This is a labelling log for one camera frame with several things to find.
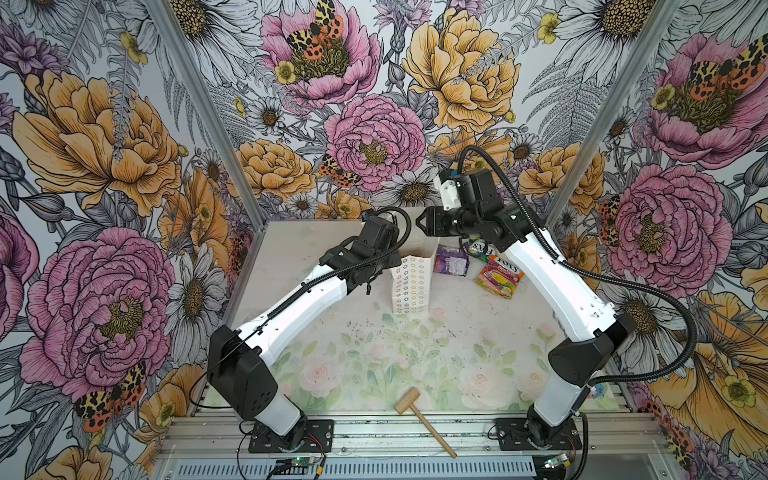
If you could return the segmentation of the purple candy bag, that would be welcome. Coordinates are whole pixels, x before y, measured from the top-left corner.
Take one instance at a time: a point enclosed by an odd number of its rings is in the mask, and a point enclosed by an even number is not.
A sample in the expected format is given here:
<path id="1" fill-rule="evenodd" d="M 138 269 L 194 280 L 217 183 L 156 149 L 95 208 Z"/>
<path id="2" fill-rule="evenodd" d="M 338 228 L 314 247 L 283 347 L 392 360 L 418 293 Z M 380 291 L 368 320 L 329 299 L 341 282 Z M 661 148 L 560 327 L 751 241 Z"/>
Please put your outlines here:
<path id="1" fill-rule="evenodd" d="M 433 272 L 465 277 L 469 270 L 469 255 L 461 246 L 439 244 L 435 253 Z"/>

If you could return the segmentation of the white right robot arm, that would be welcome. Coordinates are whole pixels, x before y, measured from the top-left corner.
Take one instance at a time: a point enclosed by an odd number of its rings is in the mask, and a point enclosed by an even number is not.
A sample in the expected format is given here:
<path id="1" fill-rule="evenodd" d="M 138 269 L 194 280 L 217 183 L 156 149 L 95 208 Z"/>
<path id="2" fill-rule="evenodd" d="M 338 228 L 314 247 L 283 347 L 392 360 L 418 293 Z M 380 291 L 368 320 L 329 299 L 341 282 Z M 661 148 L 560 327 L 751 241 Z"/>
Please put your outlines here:
<path id="1" fill-rule="evenodd" d="M 434 180 L 440 205 L 428 207 L 417 226 L 430 237 L 478 236 L 518 267 L 552 308 L 565 334 L 548 355 L 551 374 L 527 413 L 537 443 L 562 430 L 581 407 L 596 374 L 636 330 L 631 315 L 600 299 L 565 258 L 524 202 L 505 205 L 488 170 L 446 170 Z"/>

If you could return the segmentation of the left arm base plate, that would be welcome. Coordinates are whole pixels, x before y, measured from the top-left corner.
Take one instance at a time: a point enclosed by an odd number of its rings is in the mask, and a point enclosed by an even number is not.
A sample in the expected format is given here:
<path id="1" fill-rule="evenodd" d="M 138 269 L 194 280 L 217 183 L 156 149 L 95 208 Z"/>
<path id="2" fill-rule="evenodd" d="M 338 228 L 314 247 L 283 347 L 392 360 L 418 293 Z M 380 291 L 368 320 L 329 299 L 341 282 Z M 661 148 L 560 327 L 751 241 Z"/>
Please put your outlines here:
<path id="1" fill-rule="evenodd" d="M 252 454 L 329 453 L 335 422 L 330 419 L 301 419 L 286 435 L 277 435 L 255 421 L 248 452 Z"/>

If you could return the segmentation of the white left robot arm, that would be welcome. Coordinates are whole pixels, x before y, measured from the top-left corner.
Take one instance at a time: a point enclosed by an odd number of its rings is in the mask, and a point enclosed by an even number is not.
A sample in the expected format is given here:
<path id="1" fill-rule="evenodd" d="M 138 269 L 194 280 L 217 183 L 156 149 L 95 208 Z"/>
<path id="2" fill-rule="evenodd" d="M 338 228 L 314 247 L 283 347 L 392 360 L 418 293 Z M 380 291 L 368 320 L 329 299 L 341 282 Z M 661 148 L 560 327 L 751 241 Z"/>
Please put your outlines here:
<path id="1" fill-rule="evenodd" d="M 366 211 L 361 231 L 328 249 L 275 305 L 236 329 L 222 326 L 212 334 L 203 379 L 241 419 L 266 427 L 283 449 L 296 449 L 307 436 L 307 417 L 279 391 L 272 365 L 330 306 L 400 266 L 400 248 L 412 228 L 398 207 Z"/>

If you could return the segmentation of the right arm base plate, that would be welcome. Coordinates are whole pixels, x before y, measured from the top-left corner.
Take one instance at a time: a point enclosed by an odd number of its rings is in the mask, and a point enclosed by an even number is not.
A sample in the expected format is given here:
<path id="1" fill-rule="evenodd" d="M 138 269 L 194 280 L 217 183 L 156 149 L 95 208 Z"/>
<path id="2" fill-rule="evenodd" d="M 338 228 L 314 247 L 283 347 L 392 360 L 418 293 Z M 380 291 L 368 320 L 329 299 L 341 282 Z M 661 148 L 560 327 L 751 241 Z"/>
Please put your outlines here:
<path id="1" fill-rule="evenodd" d="M 494 430 L 502 451 L 576 451 L 583 447 L 573 419 L 552 427 L 538 420 L 501 417 L 494 420 Z"/>

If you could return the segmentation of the green Fox's spring tea bag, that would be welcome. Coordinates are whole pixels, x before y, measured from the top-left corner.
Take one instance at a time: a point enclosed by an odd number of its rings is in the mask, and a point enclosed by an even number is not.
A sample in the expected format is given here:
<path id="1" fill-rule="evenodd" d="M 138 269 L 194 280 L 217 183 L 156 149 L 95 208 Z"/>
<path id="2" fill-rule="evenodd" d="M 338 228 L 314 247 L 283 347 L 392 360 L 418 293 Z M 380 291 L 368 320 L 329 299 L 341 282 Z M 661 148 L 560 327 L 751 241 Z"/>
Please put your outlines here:
<path id="1" fill-rule="evenodd" d="M 463 240 L 462 249 L 469 257 L 484 263 L 489 263 L 495 256 L 494 247 L 479 237 L 470 237 Z"/>

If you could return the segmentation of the white flower-print paper bag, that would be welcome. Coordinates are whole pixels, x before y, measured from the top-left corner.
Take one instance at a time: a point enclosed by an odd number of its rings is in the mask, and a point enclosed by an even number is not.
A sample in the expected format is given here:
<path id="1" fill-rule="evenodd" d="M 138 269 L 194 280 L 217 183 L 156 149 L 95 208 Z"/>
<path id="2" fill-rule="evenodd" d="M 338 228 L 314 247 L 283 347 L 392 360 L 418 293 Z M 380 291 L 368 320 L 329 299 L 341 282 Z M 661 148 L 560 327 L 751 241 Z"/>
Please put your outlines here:
<path id="1" fill-rule="evenodd" d="M 416 224 L 424 207 L 405 207 L 404 211 L 412 220 L 412 230 L 399 249 L 401 265 L 390 270 L 392 310 L 395 314 L 426 315 L 439 238 L 428 237 Z"/>

